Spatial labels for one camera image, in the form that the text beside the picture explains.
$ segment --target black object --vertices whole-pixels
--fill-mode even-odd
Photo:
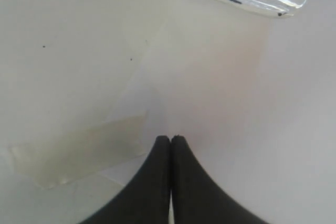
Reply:
[[[134,178],[82,224],[168,224],[170,141],[159,136]]]
[[[215,184],[182,136],[172,139],[171,161],[176,224],[266,224]]]
[[[170,190],[176,224],[266,224],[215,184],[182,136],[159,136],[124,190],[81,224],[168,224]]]

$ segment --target white floor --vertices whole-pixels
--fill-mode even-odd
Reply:
[[[212,0],[26,1],[1,0],[2,146],[147,110],[148,149],[159,134],[185,135],[265,220],[336,222],[334,0],[282,20]],[[142,161],[102,174],[126,183]],[[38,223],[28,200],[13,204],[36,189],[0,174],[11,181],[0,206],[26,213],[0,222]]]

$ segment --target tape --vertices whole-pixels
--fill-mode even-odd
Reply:
[[[15,172],[53,188],[144,154],[139,135],[145,118],[134,116],[52,141],[11,146],[5,156]]]

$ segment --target black rubber tip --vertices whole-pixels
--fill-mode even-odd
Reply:
[[[168,224],[170,141],[159,136],[134,178],[81,224]]]
[[[198,163],[184,137],[172,139],[171,160],[176,224],[266,224],[215,184]]]

